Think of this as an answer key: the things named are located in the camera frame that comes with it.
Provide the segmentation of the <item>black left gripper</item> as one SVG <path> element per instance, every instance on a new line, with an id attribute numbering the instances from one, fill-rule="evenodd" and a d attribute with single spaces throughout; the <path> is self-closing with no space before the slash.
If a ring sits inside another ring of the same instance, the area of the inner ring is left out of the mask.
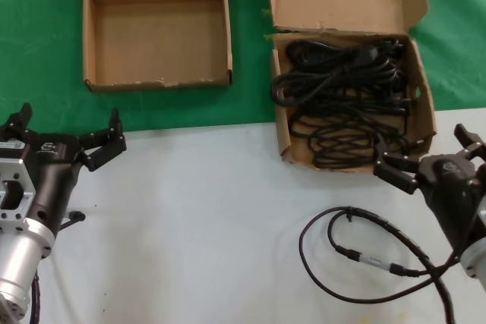
<path id="1" fill-rule="evenodd" d="M 25 102 L 1 125 L 1 217 L 31 219 L 57 234 L 83 164 L 95 171 L 127 149 L 122 120 L 113 109 L 106 129 L 78 138 L 29 131 Z"/>

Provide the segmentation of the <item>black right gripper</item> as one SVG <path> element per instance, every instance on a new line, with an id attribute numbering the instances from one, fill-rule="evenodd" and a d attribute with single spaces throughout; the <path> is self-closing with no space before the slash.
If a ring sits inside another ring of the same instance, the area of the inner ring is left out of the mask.
<path id="1" fill-rule="evenodd" d="M 474 158 L 485 162 L 485 142 L 463 124 L 455 126 L 454 136 L 462 146 L 458 153 L 428 156 L 419 164 L 417 157 L 390 152 L 384 138 L 377 134 L 373 175 L 405 193 L 414 193 L 419 182 L 428 208 L 460 258 L 485 237 L 485 228 L 478 217 L 485 179 L 471 162 Z"/>

